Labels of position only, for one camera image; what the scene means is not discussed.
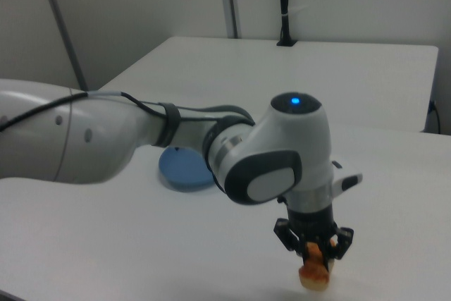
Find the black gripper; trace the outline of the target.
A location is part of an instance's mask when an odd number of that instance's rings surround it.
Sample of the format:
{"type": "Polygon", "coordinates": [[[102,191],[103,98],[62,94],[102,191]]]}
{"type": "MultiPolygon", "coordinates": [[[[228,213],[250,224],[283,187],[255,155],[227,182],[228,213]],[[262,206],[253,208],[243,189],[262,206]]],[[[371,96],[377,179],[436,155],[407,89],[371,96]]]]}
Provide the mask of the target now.
{"type": "Polygon", "coordinates": [[[341,260],[351,247],[354,230],[335,226],[331,204],[315,212],[298,212],[289,208],[287,212],[288,219],[277,219],[273,231],[288,251],[303,257],[305,241],[319,238],[323,265],[329,270],[329,263],[341,260]]]}

